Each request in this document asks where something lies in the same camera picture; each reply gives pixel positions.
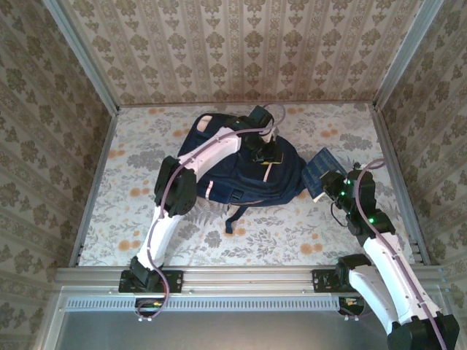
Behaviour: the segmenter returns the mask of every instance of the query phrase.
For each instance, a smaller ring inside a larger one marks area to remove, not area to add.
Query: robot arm
[[[209,141],[219,139],[222,135],[226,135],[231,133],[232,129],[230,128],[221,128]],[[196,182],[213,166],[219,163],[225,157],[232,155],[233,153],[237,152],[240,149],[240,145],[242,143],[242,139],[240,139],[236,135],[228,136],[221,141],[216,142],[212,147],[207,148],[203,152],[201,152],[196,157],[193,157],[197,154],[203,145],[199,146],[192,152],[187,153],[179,158],[177,165],[183,164],[186,160],[189,163],[185,166],[185,169],[191,171],[194,176],[196,177]],[[169,173],[164,176],[165,171],[164,164],[162,165],[161,172],[158,178],[158,184],[156,185],[156,191],[159,190],[163,192],[165,190],[165,185],[161,185],[159,183],[159,179],[164,177],[165,179],[169,178]],[[191,209],[191,202],[194,201],[193,199],[193,183],[187,180],[186,182],[188,185],[186,187],[190,187],[190,189],[185,188],[182,185],[183,191],[180,191],[180,197],[177,199],[177,205],[180,204],[182,201],[182,197],[188,199],[183,205],[189,206]],[[196,196],[196,183],[194,184],[194,195]],[[183,218],[183,215],[188,212],[188,210],[183,210],[179,214],[170,215],[167,211],[164,211],[164,218],[159,219],[159,214],[161,212],[160,206],[156,205],[154,208],[154,216],[153,221],[151,222],[150,232],[146,235],[146,240],[144,241],[141,250],[138,252],[136,257],[138,258],[139,263],[145,267],[152,270],[152,266],[150,264],[149,258],[147,256],[147,247],[150,246],[150,255],[153,257],[153,263],[156,266],[161,266],[163,264],[164,254],[166,252],[167,246],[170,242],[170,238],[174,234],[175,228],[178,222]]]
[[[349,231],[376,266],[364,254],[340,258],[336,266],[339,283],[356,289],[365,298],[388,334],[390,350],[454,350],[459,324],[453,315],[443,315],[423,289],[402,255],[395,228],[387,215],[376,209],[373,176],[360,173],[354,169],[344,178],[329,172],[321,179],[325,193],[347,213]],[[354,186],[359,177],[360,208],[379,234],[364,220],[356,203]]]
[[[203,132],[211,119],[209,115],[203,116],[197,129]],[[271,139],[275,129],[273,125],[272,115],[257,106],[249,117],[232,117],[225,127],[192,152],[178,159],[164,159],[155,186],[155,209],[149,233],[138,254],[131,259],[129,274],[123,271],[122,279],[137,284],[139,289],[148,292],[155,290],[160,276],[153,266],[162,266],[165,251],[178,222],[195,205],[196,183],[221,160],[239,151],[240,146],[249,151],[252,162],[275,162],[282,159],[282,153]],[[263,130],[270,132],[263,135],[258,133]],[[246,136],[240,138],[238,133],[245,133]]]

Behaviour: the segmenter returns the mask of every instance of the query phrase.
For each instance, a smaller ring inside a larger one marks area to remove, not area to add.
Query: black bracket
[[[336,171],[328,171],[321,177],[323,191],[334,202],[336,208],[343,209],[346,213],[347,229],[357,237],[358,243],[363,246],[367,239],[375,238],[373,230],[366,224],[360,215],[355,200],[355,184],[360,176],[361,170],[352,170],[345,178]],[[376,208],[377,201],[374,197],[375,182],[373,175],[365,173],[360,183],[360,204],[363,212],[370,218],[372,225],[380,233],[391,232],[395,234],[395,228],[389,217]]]
[[[312,271],[313,290],[315,293],[348,293],[356,292],[355,289],[343,286],[339,282],[335,268]]]
[[[454,350],[460,327],[453,315],[436,313],[436,325],[444,339],[447,350]],[[429,319],[412,317],[412,322],[400,325],[393,323],[393,331],[387,336],[389,350],[441,350],[435,331]]]
[[[155,203],[160,206],[163,193],[169,183],[172,174],[180,166],[180,162],[173,157],[164,158],[159,171],[158,180],[155,183]],[[172,183],[164,204],[164,209],[169,217],[185,215],[196,202],[196,175],[193,169],[183,168]]]
[[[225,126],[232,130],[244,130],[250,128],[265,128],[271,122],[274,122],[272,114],[264,107],[256,106],[248,117],[231,118]],[[283,161],[284,154],[277,146],[275,141],[266,143],[259,133],[248,133],[242,137],[242,147],[250,153],[252,163],[280,164]]]
[[[162,273],[169,283],[170,293],[181,293],[183,271],[163,270]],[[137,257],[131,259],[130,269],[120,275],[119,293],[162,293],[163,285],[157,272],[145,268]]]
[[[350,286],[349,272],[362,265],[370,265],[371,261],[364,254],[353,254],[340,257],[336,268],[313,270],[313,288],[316,293],[348,293],[357,292]]]

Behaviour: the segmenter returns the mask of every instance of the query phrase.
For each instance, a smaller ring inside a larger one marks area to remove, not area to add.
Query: floral wallpaper
[[[421,0],[62,1],[119,105],[369,101]]]
[[[128,265],[141,249],[154,212],[154,186],[161,161],[176,155],[195,119],[207,112],[248,115],[254,105],[138,107],[120,110],[80,265]],[[307,161],[327,147],[345,168],[380,158],[381,149],[367,104],[288,104],[279,134]],[[277,117],[281,109],[270,106]],[[379,207],[393,221],[407,257],[408,235],[386,170],[375,171]],[[335,264],[362,252],[337,224],[331,201],[314,203],[307,190],[283,206],[249,208],[225,234],[236,207],[199,198],[178,224],[166,265]],[[336,215],[345,221],[344,215]]]
[[[0,349],[29,349],[109,115],[40,1],[0,1]]]
[[[445,1],[383,114],[467,333],[467,2]]]

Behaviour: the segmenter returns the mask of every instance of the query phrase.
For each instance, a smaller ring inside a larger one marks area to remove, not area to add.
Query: backpack
[[[202,117],[212,119],[203,132],[197,128]],[[193,151],[210,139],[234,116],[206,113],[196,119],[178,156]],[[232,223],[237,221],[250,206],[276,206],[289,203],[304,190],[301,172],[306,165],[284,138],[276,137],[277,146],[284,157],[280,164],[251,163],[244,147],[221,160],[206,172],[197,183],[197,196],[219,203],[239,206],[237,212],[225,222],[226,233],[232,233]]]

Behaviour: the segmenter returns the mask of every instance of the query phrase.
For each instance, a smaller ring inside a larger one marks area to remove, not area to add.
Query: floor mat
[[[176,156],[194,120],[203,113],[248,115],[254,106],[178,106],[121,109],[80,265],[127,265],[139,251],[153,217],[153,189],[168,155]],[[351,169],[382,156],[367,104],[285,105],[279,134],[308,162],[327,147]],[[268,107],[276,118],[278,106]],[[391,218],[404,254],[411,257],[389,175],[374,172],[378,207]],[[337,224],[324,196],[314,203],[303,191],[284,206],[249,208],[233,235],[225,220],[236,207],[198,199],[179,223],[166,252],[166,265],[320,265],[362,252]],[[344,221],[344,215],[336,216]]]

